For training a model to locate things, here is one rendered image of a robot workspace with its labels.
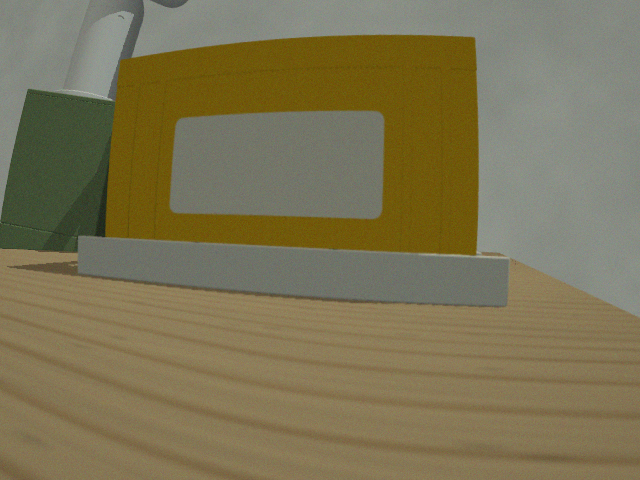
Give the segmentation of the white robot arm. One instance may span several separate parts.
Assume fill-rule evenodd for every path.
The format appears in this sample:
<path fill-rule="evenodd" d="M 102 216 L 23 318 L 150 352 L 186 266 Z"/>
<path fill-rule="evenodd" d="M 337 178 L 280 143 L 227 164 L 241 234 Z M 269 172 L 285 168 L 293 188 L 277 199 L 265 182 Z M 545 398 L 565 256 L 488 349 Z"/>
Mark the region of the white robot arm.
<path fill-rule="evenodd" d="M 54 92 L 114 101 L 120 61 L 132 58 L 143 18 L 143 0 L 90 0 L 63 90 Z"/>

